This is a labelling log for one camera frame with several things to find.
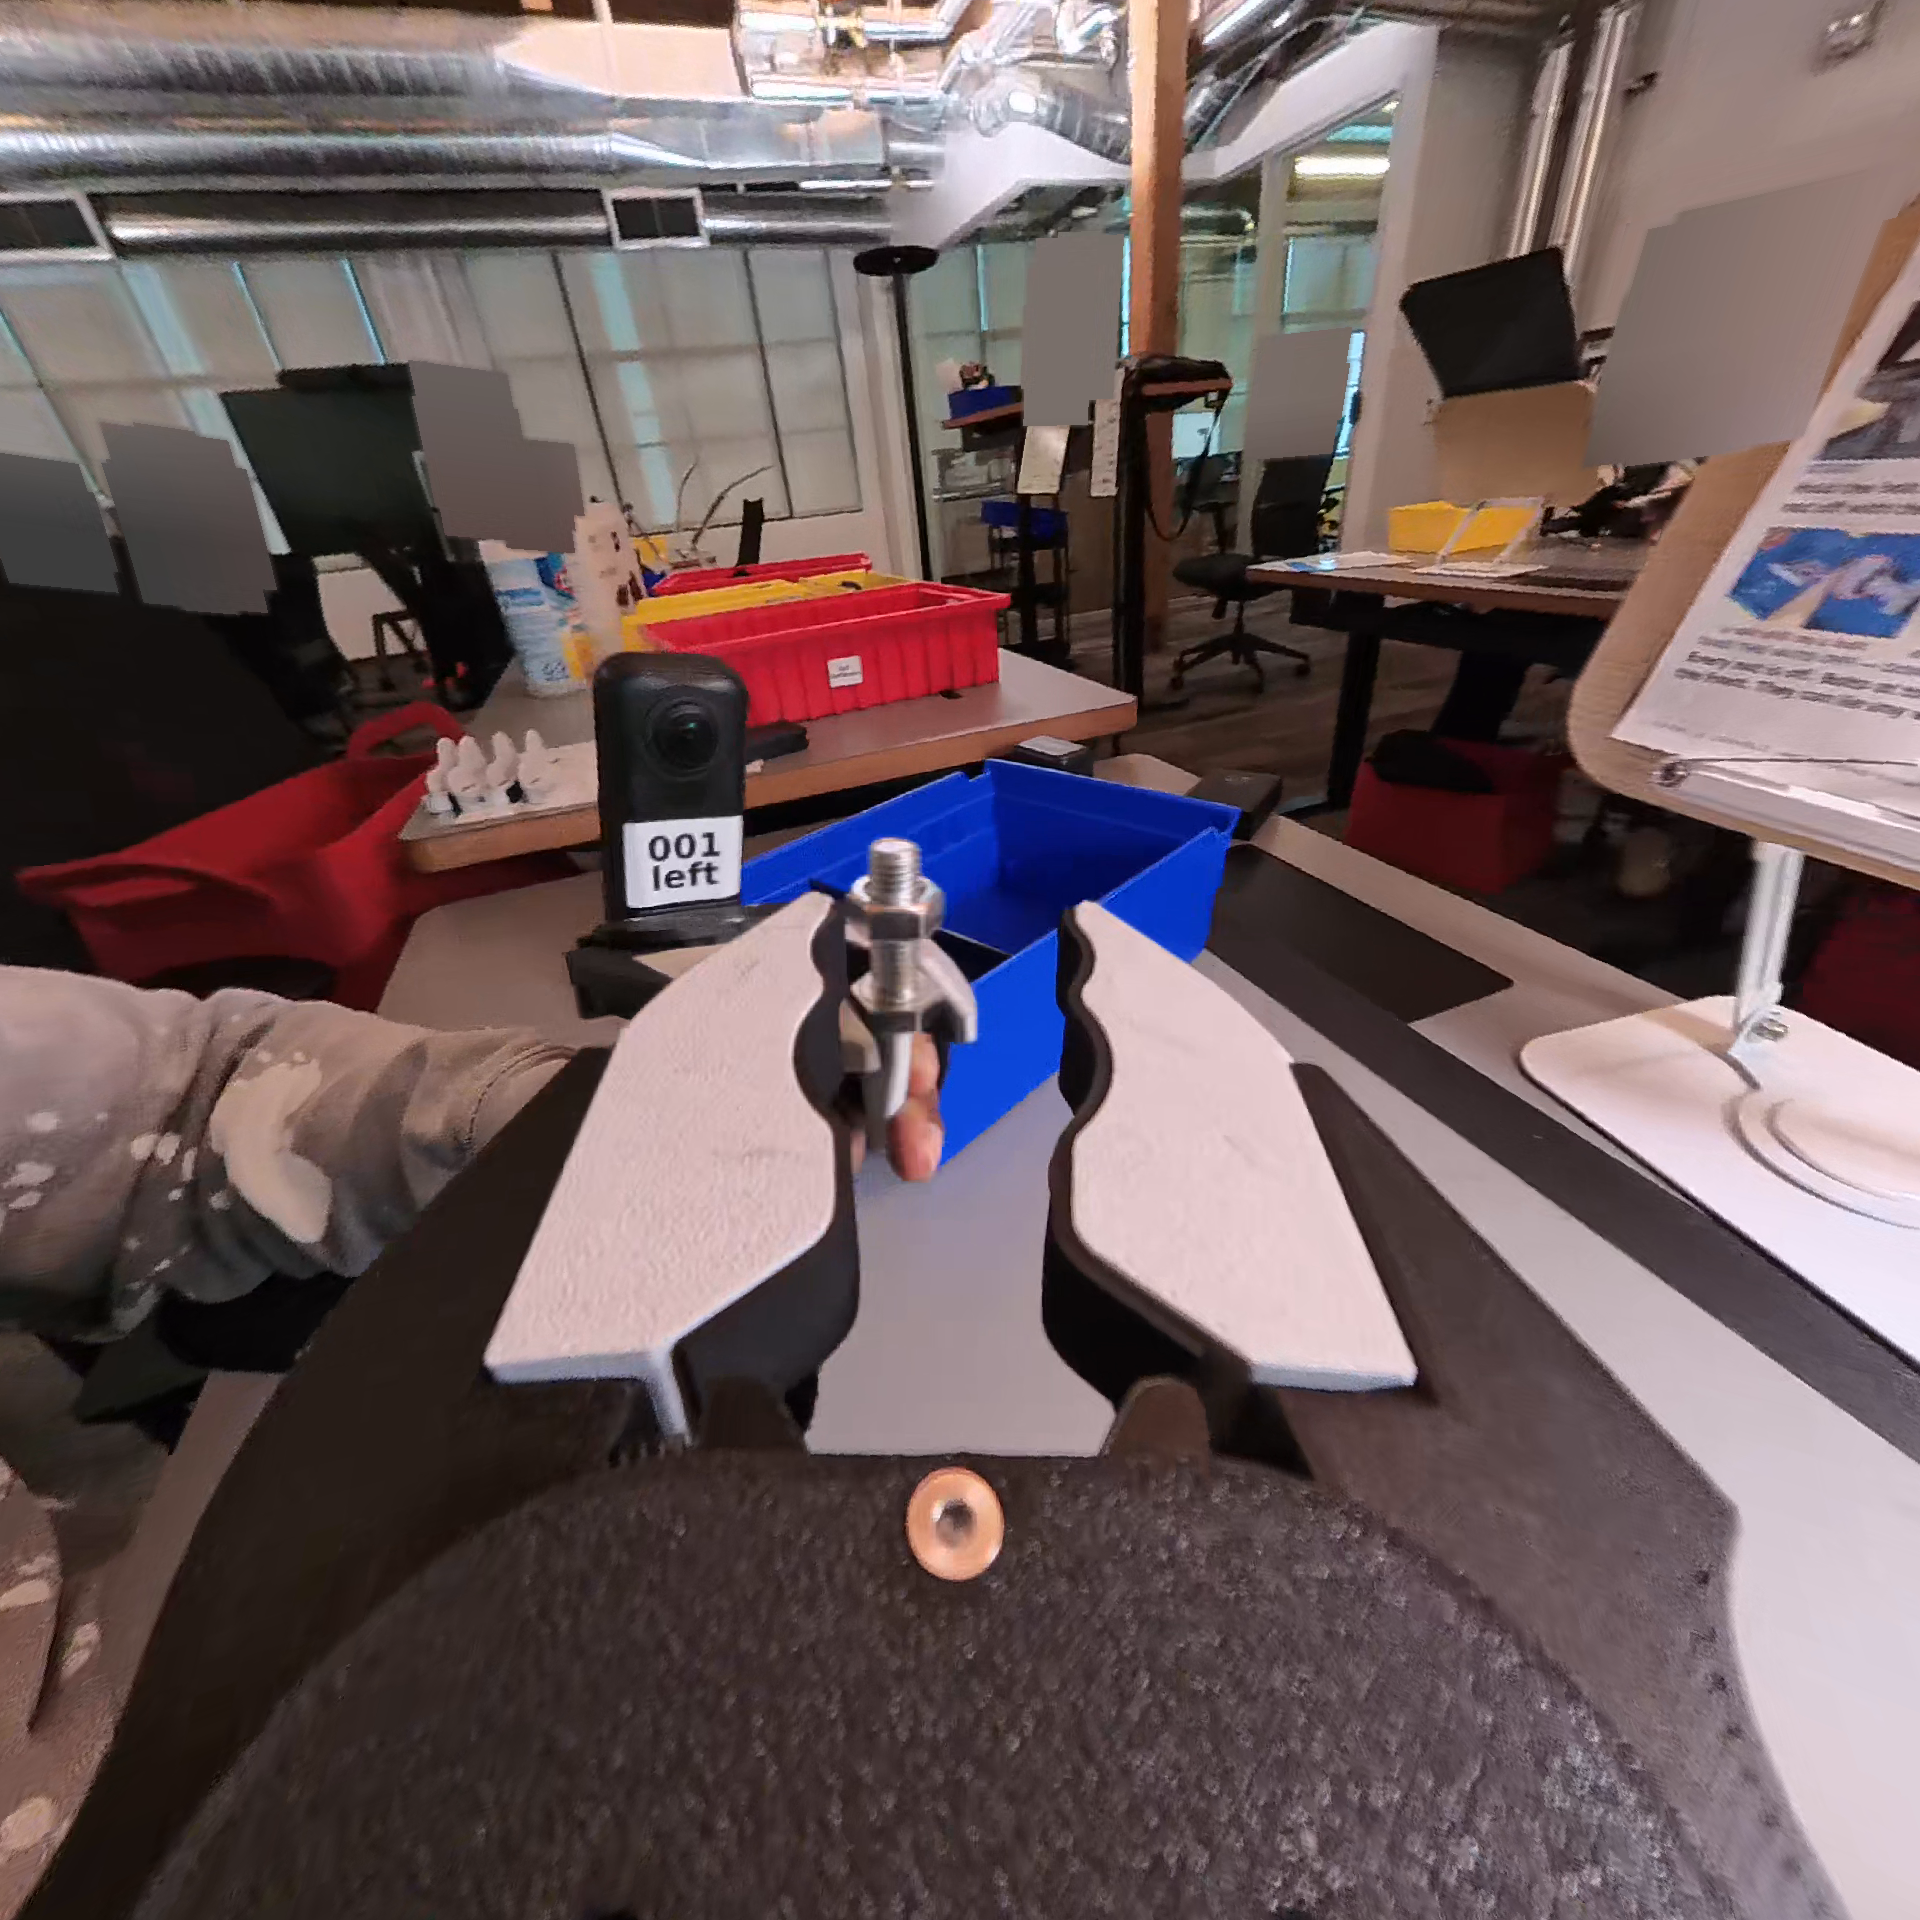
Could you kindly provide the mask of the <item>instruction sheet stand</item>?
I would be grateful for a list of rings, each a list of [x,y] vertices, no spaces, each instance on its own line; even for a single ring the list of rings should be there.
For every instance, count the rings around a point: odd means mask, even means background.
[[[1809,425],[1708,459],[1576,685],[1608,794],[1740,835],[1735,988],[1530,1040],[1543,1092],[1918,1358],[1918,212]]]

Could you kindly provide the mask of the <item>blue plastic bin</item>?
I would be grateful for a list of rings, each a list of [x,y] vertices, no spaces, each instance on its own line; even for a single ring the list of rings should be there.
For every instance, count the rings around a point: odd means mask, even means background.
[[[744,899],[785,906],[809,886],[841,893],[867,870],[874,838],[920,843],[946,896],[945,933],[967,957],[999,957],[971,969],[979,1035],[948,1059],[945,1142],[955,1160],[1060,1066],[1063,914],[1096,901],[1191,963],[1207,946],[1239,819],[1211,800],[993,758],[979,776],[943,778],[750,857]]]

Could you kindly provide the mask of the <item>person's left forearm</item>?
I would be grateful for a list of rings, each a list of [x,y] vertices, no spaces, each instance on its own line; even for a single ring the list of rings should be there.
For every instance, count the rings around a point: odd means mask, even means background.
[[[6,968],[6,1331],[98,1344],[168,1299],[352,1281],[571,1059],[527,1029]]]

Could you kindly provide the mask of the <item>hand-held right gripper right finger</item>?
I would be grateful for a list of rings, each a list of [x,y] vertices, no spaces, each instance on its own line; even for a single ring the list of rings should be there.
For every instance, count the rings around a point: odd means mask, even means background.
[[[1287,1393],[1420,1384],[1297,1060],[1106,906],[1063,916],[1068,1124],[1047,1165],[1044,1332],[1119,1408],[1171,1378],[1218,1444]]]

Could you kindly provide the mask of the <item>black computer monitor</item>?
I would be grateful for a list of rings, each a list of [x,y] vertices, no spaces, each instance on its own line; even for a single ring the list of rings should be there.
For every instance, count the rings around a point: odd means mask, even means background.
[[[1400,312],[1440,401],[1582,380],[1582,349],[1560,246],[1423,280]]]

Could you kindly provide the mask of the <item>red bag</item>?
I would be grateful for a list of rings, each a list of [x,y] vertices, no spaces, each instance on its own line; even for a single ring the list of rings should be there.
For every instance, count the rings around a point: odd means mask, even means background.
[[[1568,769],[1563,753],[1393,731],[1358,771],[1344,842],[1415,877],[1495,896],[1547,865]]]

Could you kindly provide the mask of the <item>white plastic bottle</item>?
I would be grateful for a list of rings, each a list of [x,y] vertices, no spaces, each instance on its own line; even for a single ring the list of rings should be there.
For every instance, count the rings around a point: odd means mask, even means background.
[[[480,542],[478,553],[528,692],[552,699],[586,688],[590,641],[570,584],[570,556],[495,540]]]

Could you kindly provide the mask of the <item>red plastic bin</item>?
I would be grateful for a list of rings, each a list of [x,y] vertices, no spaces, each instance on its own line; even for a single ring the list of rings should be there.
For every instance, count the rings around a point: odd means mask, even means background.
[[[748,691],[754,729],[804,725],[998,684],[1008,606],[1006,592],[910,584],[676,622],[647,653],[727,665]]]

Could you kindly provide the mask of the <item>black office chair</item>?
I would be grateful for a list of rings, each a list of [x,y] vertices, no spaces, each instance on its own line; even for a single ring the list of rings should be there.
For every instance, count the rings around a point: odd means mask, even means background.
[[[1211,618],[1232,619],[1230,629],[1193,648],[1182,649],[1169,672],[1169,691],[1184,692],[1188,675],[1227,658],[1248,667],[1255,688],[1264,688],[1264,660],[1287,660],[1297,678],[1313,672],[1313,660],[1299,648],[1282,641],[1263,641],[1247,629],[1247,613],[1252,603],[1280,592],[1267,579],[1258,579],[1258,564],[1270,561],[1300,561],[1321,549],[1321,512],[1328,491],[1335,453],[1287,456],[1264,459],[1255,481],[1252,507],[1248,515],[1248,552],[1223,549],[1207,557],[1180,561],[1174,577],[1180,585],[1204,592],[1211,602]]]

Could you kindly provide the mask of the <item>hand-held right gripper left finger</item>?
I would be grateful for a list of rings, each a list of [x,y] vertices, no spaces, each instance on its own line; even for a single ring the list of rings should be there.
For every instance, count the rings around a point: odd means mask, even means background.
[[[626,1022],[488,1342],[502,1386],[639,1386],[694,1436],[722,1384],[804,1426],[858,1313],[843,913],[804,893]]]

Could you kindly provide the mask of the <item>wooden desk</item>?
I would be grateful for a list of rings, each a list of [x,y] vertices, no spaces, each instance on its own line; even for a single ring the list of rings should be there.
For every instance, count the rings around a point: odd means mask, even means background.
[[[748,808],[778,810],[878,784],[935,778],[998,756],[1031,736],[1112,741],[1138,720],[1135,696],[1057,665],[999,651],[999,681],[808,722],[808,748],[748,778]],[[451,874],[542,850],[586,848],[601,828],[598,784],[546,812],[514,810],[447,822],[425,810],[401,829],[422,874]]]
[[[1358,556],[1252,562],[1247,579],[1290,592],[1297,627],[1344,638],[1326,788],[1282,812],[1310,819],[1354,802],[1387,641],[1577,677],[1642,566],[1644,557],[1626,556],[1619,544],[1606,556],[1563,552],[1546,564],[1524,561],[1494,572],[1364,564]]]

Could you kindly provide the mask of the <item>row of small white parts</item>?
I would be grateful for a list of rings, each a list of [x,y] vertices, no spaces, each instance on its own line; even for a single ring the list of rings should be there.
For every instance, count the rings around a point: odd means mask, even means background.
[[[433,833],[503,826],[598,805],[590,744],[550,746],[536,729],[440,738],[416,820]]]

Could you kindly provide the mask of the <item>red plastic tub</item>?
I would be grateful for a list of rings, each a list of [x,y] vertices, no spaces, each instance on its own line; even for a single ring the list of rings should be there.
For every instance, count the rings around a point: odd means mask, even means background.
[[[124,853],[20,870],[26,899],[66,913],[98,972],[140,986],[212,963],[290,957],[332,972],[332,997],[374,1013],[431,909],[577,877],[566,853],[416,870],[401,829],[431,755],[380,748],[465,725],[436,705],[367,720],[346,755],[217,808]]]

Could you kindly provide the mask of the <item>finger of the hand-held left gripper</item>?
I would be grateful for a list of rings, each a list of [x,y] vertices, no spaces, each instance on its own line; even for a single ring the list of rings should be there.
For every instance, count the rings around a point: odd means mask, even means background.
[[[855,1008],[874,1059],[907,1050],[920,1034],[945,1046],[971,1045],[979,1034],[975,986],[946,954],[872,954]]]

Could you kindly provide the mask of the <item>silver hex bolt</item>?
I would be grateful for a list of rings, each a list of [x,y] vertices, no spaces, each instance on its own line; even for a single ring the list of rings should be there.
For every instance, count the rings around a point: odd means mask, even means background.
[[[922,848],[904,837],[883,837],[872,842],[868,877],[872,896],[876,901],[895,901],[913,896],[916,881],[927,875],[922,867]],[[867,964],[872,954],[943,954],[938,938],[922,944],[876,944],[867,948]],[[899,1046],[883,1059],[874,1059],[874,1067],[864,1075],[864,1113],[872,1140],[878,1146],[886,1137],[888,1121],[899,1112],[905,1094],[907,1052]]]

